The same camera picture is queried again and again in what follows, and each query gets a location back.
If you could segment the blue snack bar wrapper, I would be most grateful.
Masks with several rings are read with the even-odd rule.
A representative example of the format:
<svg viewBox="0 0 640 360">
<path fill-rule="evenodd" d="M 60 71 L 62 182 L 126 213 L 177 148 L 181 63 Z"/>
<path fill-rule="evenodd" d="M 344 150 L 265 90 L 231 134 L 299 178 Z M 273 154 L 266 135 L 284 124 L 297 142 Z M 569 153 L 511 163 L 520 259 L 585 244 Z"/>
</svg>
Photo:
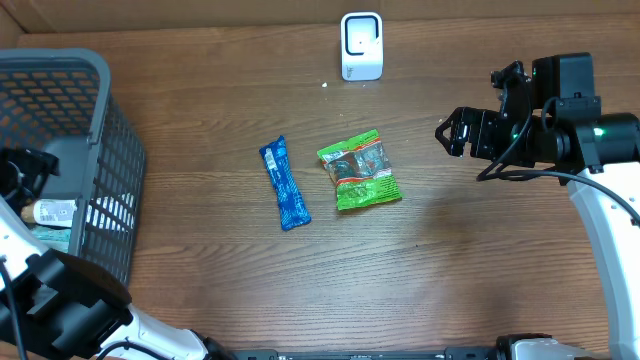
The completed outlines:
<svg viewBox="0 0 640 360">
<path fill-rule="evenodd" d="M 259 153 L 276 194 L 282 230 L 309 224 L 312 217 L 293 177 L 285 137 L 261 147 Z"/>
</svg>

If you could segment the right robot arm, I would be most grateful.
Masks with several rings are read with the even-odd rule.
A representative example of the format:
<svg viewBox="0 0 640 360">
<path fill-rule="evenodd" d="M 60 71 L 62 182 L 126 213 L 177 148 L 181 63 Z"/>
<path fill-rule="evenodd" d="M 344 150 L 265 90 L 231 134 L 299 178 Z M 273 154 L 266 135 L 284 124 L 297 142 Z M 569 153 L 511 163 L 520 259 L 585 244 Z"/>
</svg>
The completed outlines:
<svg viewBox="0 0 640 360">
<path fill-rule="evenodd" d="M 583 222 L 602 283 L 609 358 L 639 356 L 639 119 L 605 114 L 593 58 L 515 61 L 491 74 L 497 111 L 458 107 L 435 137 L 447 153 L 489 161 L 476 179 L 524 182 L 553 177 Z"/>
</svg>

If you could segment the green snack bag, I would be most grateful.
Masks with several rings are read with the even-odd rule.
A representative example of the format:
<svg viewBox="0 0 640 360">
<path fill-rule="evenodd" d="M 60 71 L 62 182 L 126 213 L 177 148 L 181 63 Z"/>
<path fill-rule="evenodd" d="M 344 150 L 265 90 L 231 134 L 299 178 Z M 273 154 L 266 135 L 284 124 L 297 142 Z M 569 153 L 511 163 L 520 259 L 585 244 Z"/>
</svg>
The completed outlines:
<svg viewBox="0 0 640 360">
<path fill-rule="evenodd" d="M 327 146 L 317 155 L 335 185 L 339 211 L 402 198 L 377 129 Z"/>
</svg>

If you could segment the teal tissue pack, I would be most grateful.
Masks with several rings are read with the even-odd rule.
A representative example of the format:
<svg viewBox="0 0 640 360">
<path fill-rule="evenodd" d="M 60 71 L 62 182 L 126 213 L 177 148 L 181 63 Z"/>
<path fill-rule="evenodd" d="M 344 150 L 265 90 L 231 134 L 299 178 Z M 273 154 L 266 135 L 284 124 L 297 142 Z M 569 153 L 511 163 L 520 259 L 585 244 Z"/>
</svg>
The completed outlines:
<svg viewBox="0 0 640 360">
<path fill-rule="evenodd" d="M 31 228 L 31 233 L 49 248 L 67 253 L 70 247 L 71 230 L 69 228 L 53 229 L 36 225 Z"/>
</svg>

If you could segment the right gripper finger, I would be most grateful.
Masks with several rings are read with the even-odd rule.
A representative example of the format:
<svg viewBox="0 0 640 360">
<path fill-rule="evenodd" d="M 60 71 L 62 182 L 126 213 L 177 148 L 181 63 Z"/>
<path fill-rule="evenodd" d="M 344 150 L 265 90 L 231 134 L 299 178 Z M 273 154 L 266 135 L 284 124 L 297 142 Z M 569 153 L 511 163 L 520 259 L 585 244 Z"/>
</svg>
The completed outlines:
<svg viewBox="0 0 640 360">
<path fill-rule="evenodd" d="M 467 138 L 470 133 L 470 113 L 467 107 L 456 108 L 435 131 L 437 138 L 445 138 L 445 131 L 449 131 L 450 138 Z"/>
<path fill-rule="evenodd" d="M 458 122 L 443 122 L 436 128 L 435 138 L 449 155 L 462 157 L 468 141 L 468 126 Z"/>
</svg>

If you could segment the white tube gold cap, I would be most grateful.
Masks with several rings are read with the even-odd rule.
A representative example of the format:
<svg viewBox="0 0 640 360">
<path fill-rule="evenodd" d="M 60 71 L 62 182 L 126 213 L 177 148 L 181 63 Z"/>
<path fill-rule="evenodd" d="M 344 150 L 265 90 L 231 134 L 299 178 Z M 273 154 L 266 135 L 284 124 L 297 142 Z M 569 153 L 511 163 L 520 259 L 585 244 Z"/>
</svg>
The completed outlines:
<svg viewBox="0 0 640 360">
<path fill-rule="evenodd" d="M 20 218 L 27 224 L 71 228 L 76 210 L 75 200 L 40 199 L 23 207 Z"/>
</svg>

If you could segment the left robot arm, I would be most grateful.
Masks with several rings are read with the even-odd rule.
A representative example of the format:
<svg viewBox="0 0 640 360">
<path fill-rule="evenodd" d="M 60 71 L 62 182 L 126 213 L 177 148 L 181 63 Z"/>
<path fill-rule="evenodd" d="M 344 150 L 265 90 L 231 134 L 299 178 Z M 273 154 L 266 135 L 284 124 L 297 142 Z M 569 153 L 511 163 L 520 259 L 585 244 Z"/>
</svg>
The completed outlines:
<svg viewBox="0 0 640 360">
<path fill-rule="evenodd" d="M 132 304 L 102 267 L 34 237 L 19 210 L 57 174 L 58 159 L 1 151 L 1 338 L 47 359 L 229 359 L 215 340 L 169 326 Z"/>
</svg>

